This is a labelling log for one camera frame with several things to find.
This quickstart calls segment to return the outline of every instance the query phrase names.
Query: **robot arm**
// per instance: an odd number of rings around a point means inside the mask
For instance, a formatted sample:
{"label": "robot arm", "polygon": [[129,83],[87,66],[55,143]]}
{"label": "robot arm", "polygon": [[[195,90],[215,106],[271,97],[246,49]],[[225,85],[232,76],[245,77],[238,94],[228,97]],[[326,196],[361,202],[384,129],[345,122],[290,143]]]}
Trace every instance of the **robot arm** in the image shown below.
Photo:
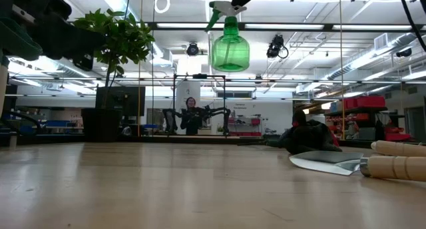
{"label": "robot arm", "polygon": [[174,111],[173,109],[163,109],[163,114],[166,119],[166,128],[165,131],[168,131],[169,134],[172,134],[175,130],[178,129],[176,125],[175,116],[182,118],[182,123],[180,125],[181,129],[186,128],[186,123],[189,120],[192,120],[195,117],[201,117],[202,120],[207,120],[208,118],[211,118],[212,116],[224,115],[224,134],[229,133],[228,129],[228,119],[231,114],[231,110],[227,108],[218,108],[218,109],[211,109],[209,106],[205,107],[204,109],[197,110],[197,114],[190,113],[187,110],[182,110],[182,114]]}

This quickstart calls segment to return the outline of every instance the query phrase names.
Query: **wooden handle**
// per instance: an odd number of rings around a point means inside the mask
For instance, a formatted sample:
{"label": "wooden handle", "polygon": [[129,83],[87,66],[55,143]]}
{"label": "wooden handle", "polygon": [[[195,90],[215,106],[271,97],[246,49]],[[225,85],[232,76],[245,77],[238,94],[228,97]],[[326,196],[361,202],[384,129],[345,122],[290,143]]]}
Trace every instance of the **wooden handle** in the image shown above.
{"label": "wooden handle", "polygon": [[417,146],[397,142],[377,141],[371,148],[380,154],[392,156],[426,156],[426,146]]}
{"label": "wooden handle", "polygon": [[426,182],[426,158],[373,156],[368,159],[372,177]]}

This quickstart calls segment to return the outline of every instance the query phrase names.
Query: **wooden table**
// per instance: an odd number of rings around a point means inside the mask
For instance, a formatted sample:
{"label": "wooden table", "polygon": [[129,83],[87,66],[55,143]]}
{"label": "wooden table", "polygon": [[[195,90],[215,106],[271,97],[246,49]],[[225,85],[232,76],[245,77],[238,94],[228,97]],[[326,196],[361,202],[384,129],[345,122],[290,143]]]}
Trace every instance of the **wooden table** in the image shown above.
{"label": "wooden table", "polygon": [[265,146],[18,146],[0,151],[0,205],[2,229],[426,225],[425,183],[304,170]]}

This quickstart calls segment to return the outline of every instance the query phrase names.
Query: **ceiling duct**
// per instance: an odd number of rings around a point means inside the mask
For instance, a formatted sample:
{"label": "ceiling duct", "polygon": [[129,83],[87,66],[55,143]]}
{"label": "ceiling duct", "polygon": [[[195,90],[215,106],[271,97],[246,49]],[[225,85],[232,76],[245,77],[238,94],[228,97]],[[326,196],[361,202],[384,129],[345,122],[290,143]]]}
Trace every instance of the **ceiling duct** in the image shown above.
{"label": "ceiling duct", "polygon": [[[366,48],[365,50],[357,53],[350,57],[344,64],[343,70],[340,65],[336,65],[331,68],[329,73],[322,78],[322,80],[334,80],[345,73],[356,70],[362,66],[365,66],[373,61],[379,59],[388,53],[396,53],[406,50],[410,46],[410,43],[415,41],[417,38],[413,33],[406,34],[388,34],[385,33],[375,39],[375,44]],[[299,85],[296,88],[297,93],[311,91],[312,89],[320,86],[321,83],[309,83],[306,85]]]}

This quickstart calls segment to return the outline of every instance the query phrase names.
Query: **black cloth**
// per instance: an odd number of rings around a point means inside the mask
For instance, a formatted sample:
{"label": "black cloth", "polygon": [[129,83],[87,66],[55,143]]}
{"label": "black cloth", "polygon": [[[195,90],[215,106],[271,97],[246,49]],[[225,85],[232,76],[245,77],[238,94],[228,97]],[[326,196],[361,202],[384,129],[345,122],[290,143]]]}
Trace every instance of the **black cloth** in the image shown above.
{"label": "black cloth", "polygon": [[198,134],[198,129],[202,126],[202,117],[200,116],[202,108],[196,107],[188,109],[182,116],[180,123],[181,129],[186,129],[186,135]]}
{"label": "black cloth", "polygon": [[291,154],[299,154],[313,150],[341,152],[333,144],[333,137],[327,125],[316,120],[309,120],[305,125],[293,126],[283,133],[279,145]]}

